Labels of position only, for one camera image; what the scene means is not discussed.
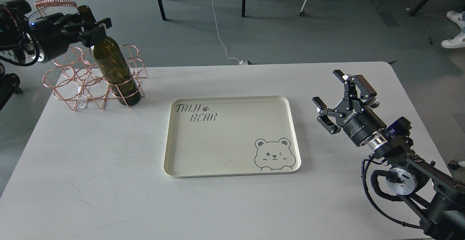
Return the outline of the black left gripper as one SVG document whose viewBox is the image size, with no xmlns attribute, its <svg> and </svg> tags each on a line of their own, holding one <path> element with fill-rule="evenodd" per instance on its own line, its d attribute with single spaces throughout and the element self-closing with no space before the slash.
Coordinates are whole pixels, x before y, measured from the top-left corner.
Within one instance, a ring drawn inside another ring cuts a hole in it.
<svg viewBox="0 0 465 240">
<path fill-rule="evenodd" d="M 79 13 L 55 13 L 30 23 L 31 34 L 39 44 L 40 63 L 66 53 L 72 43 L 81 42 L 87 48 L 96 45 L 107 37 L 106 29 L 111 27 L 110 18 L 85 25 Z"/>
</svg>

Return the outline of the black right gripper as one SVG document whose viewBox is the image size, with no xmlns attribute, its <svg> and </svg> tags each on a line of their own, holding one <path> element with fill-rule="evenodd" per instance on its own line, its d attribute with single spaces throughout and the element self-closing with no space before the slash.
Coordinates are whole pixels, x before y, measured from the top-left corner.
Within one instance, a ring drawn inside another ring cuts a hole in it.
<svg viewBox="0 0 465 240">
<path fill-rule="evenodd" d="M 372 108 L 362 101 L 376 97 L 377 92 L 363 75 L 346 75 L 338 69 L 333 74 L 344 83 L 344 98 L 337 104 L 336 111 L 327 108 L 319 97 L 313 97 L 312 101 L 317 105 L 319 113 L 317 121 L 332 135 L 343 129 L 356 146 L 362 146 L 373 133 L 387 127 Z M 329 117 L 335 117 L 336 124 Z"/>
</svg>

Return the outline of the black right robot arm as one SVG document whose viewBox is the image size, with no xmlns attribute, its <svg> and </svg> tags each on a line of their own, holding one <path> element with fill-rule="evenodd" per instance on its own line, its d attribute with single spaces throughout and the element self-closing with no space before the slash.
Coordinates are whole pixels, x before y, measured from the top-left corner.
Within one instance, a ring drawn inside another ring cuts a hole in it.
<svg viewBox="0 0 465 240">
<path fill-rule="evenodd" d="M 377 93 L 362 75 L 333 72 L 344 84 L 344 96 L 333 108 L 314 97 L 317 120 L 330 134 L 343 130 L 356 146 L 368 145 L 373 154 L 362 162 L 362 183 L 367 199 L 384 217 L 404 227 L 423 230 L 435 240 L 464 239 L 464 183 L 427 163 L 411 147 L 411 123 L 405 117 L 387 126 L 374 112 Z M 391 202 L 404 202 L 420 218 L 419 225 L 394 219 L 372 199 L 367 171 L 374 159 L 382 158 L 389 170 L 374 170 L 370 181 L 374 192 Z"/>
</svg>

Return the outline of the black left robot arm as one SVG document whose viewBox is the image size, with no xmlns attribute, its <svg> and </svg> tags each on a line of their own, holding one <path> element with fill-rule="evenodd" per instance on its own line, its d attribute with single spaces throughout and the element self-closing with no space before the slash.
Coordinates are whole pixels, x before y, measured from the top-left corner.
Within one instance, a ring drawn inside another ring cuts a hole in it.
<svg viewBox="0 0 465 240">
<path fill-rule="evenodd" d="M 71 44 L 81 42 L 90 47 L 106 37 L 112 26 L 110 18 L 96 21 L 87 6 L 77 7 L 68 0 L 43 0 L 53 6 L 76 7 L 78 13 L 55 13 L 30 22 L 31 6 L 25 0 L 1 0 L 1 51 L 10 58 L 1 60 L 15 66 L 47 63 L 65 54 Z"/>
</svg>

